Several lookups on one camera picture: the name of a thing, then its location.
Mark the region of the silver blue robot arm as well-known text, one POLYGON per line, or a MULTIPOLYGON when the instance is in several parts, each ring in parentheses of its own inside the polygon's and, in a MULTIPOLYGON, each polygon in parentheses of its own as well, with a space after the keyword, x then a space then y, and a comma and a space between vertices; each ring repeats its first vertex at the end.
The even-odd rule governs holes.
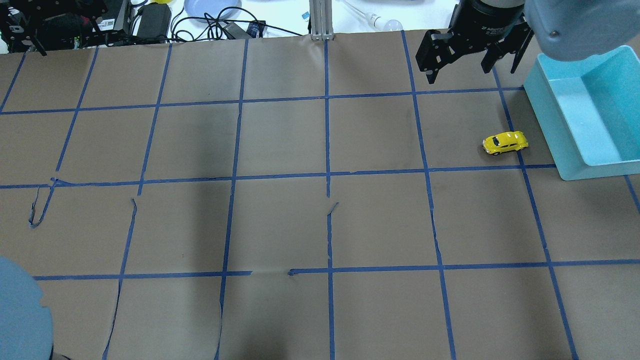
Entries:
POLYGON ((483 72, 512 54, 515 73, 533 39, 547 57, 575 62, 637 36, 639 13, 637 0, 462 0, 446 31, 426 31, 415 60, 430 84, 446 65, 480 52, 483 72))

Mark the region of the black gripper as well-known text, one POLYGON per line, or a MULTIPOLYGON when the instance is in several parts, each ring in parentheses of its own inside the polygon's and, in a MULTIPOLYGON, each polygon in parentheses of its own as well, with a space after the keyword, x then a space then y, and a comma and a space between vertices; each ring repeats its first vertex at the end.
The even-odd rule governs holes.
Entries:
POLYGON ((429 29, 416 52, 419 71, 434 84, 440 71, 466 55, 483 52, 481 68, 489 73, 505 55, 516 73, 534 32, 524 14, 523 0, 461 0, 446 30, 429 29))

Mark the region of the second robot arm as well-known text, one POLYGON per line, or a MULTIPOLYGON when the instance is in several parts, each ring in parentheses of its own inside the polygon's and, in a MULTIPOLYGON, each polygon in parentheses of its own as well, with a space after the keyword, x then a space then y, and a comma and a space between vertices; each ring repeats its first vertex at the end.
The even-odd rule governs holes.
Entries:
POLYGON ((41 305, 43 292, 21 266, 0 258, 0 358, 50 360, 53 318, 41 305))

